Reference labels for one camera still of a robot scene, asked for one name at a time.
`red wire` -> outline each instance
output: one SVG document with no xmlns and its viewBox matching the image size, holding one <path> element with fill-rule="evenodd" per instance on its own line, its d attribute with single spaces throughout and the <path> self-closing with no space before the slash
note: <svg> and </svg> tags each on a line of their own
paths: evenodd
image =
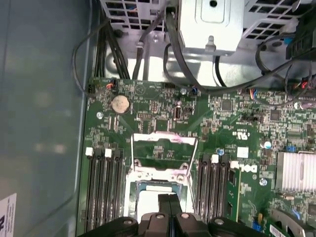
<svg viewBox="0 0 316 237">
<path fill-rule="evenodd" d="M 305 88 L 305 86 L 307 85 L 307 83 L 308 83 L 308 82 L 304 82 L 304 83 L 302 84 L 302 88 L 303 88 L 303 89 Z"/>
</svg>

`blue connector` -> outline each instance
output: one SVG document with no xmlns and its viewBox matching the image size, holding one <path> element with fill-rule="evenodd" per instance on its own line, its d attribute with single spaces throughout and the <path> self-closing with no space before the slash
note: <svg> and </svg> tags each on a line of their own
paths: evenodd
<svg viewBox="0 0 316 237">
<path fill-rule="evenodd" d="M 256 221 L 252 222 L 252 228 L 258 232 L 261 232 L 261 226 Z"/>
<path fill-rule="evenodd" d="M 286 147 L 286 150 L 287 150 L 288 152 L 296 152 L 296 147 L 294 147 L 294 146 L 288 146 L 288 147 Z"/>
</svg>

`wire bundle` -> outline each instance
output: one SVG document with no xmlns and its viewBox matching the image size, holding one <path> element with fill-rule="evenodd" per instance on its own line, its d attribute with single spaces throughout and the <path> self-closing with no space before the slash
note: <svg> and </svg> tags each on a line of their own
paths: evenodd
<svg viewBox="0 0 316 237">
<path fill-rule="evenodd" d="M 160 11 L 157 19 L 153 23 L 150 24 L 150 26 L 144 31 L 144 33 L 141 35 L 141 37 L 140 37 L 140 39 L 138 41 L 139 45 L 137 47 L 137 52 L 136 52 L 136 64 L 135 64 L 134 71 L 133 71 L 133 76 L 132 76 L 133 80 L 137 80 L 137 78 L 138 78 L 140 65 L 142 63 L 143 54 L 144 54 L 144 41 L 145 41 L 145 38 L 147 37 L 147 35 L 150 32 L 155 30 L 155 28 L 163 21 L 163 18 L 164 18 L 164 10 Z"/>
</svg>

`chip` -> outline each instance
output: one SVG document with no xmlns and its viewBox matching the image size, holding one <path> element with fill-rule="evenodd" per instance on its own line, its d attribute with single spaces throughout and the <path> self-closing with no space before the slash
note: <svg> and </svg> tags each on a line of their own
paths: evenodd
<svg viewBox="0 0 316 237">
<path fill-rule="evenodd" d="M 208 135 L 203 135 L 202 136 L 202 141 L 207 141 L 208 140 Z"/>
<path fill-rule="evenodd" d="M 202 127 L 202 133 L 204 134 L 209 133 L 209 127 Z"/>
<path fill-rule="evenodd" d="M 227 203 L 227 215 L 231 216 L 233 212 L 233 205 L 231 205 L 229 202 Z"/>
<path fill-rule="evenodd" d="M 229 174 L 228 174 L 228 181 L 234 184 L 234 179 L 235 179 L 235 171 L 230 169 Z"/>
<path fill-rule="evenodd" d="M 230 100 L 222 101 L 222 111 L 232 111 L 232 102 Z"/>
<path fill-rule="evenodd" d="M 313 203 L 308 204 L 308 214 L 312 216 L 316 216 L 316 204 L 313 204 Z"/>
<path fill-rule="evenodd" d="M 313 130 L 307 130 L 306 135 L 308 137 L 313 137 L 314 136 L 314 131 Z"/>
<path fill-rule="evenodd" d="M 279 110 L 271 110 L 270 121 L 280 121 L 281 113 Z"/>
<path fill-rule="evenodd" d="M 265 157 L 272 157 L 272 150 L 271 149 L 263 149 L 263 155 Z"/>
</svg>

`ram slot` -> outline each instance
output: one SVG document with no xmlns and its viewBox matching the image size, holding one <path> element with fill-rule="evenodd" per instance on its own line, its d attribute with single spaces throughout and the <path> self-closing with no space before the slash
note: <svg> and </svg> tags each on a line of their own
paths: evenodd
<svg viewBox="0 0 316 237">
<path fill-rule="evenodd" d="M 99 160 L 99 167 L 98 167 L 98 175 L 97 175 L 97 195 L 96 195 L 96 205 L 95 205 L 95 228 L 99 227 L 103 223 L 103 210 L 102 210 L 102 203 L 103 203 L 103 193 L 104 193 L 104 164 L 105 159 Z"/>
<path fill-rule="evenodd" d="M 218 204 L 217 204 L 217 217 L 223 217 L 226 205 L 226 190 L 228 182 L 229 166 L 226 163 L 221 163 L 219 174 L 219 187 L 218 187 Z"/>
<path fill-rule="evenodd" d="M 218 186 L 219 186 L 219 164 L 210 164 L 210 192 L 208 196 L 208 214 L 206 222 L 216 217 L 217 199 L 218 199 Z"/>
<path fill-rule="evenodd" d="M 200 159 L 198 163 L 198 178 L 197 178 L 197 195 L 196 195 L 196 207 L 197 207 L 197 214 L 204 220 L 203 217 L 203 206 L 205 203 L 205 196 L 203 195 L 203 190 L 205 187 L 206 181 L 206 173 L 207 173 L 207 163 L 203 162 Z"/>
<path fill-rule="evenodd" d="M 114 199 L 113 199 L 113 219 L 119 217 L 120 210 L 120 190 L 121 190 L 121 174 L 122 174 L 122 157 L 115 158 L 115 172 L 114 172 Z"/>
<path fill-rule="evenodd" d="M 112 177 L 113 177 L 113 158 L 106 159 L 106 175 L 104 188 L 104 207 L 103 207 L 103 223 L 111 220 L 111 203 L 112 203 Z"/>
<path fill-rule="evenodd" d="M 94 229 L 94 208 L 95 208 L 95 174 L 97 162 L 95 159 L 90 161 L 88 179 L 88 198 L 87 198 L 87 222 L 86 231 Z"/>
</svg>

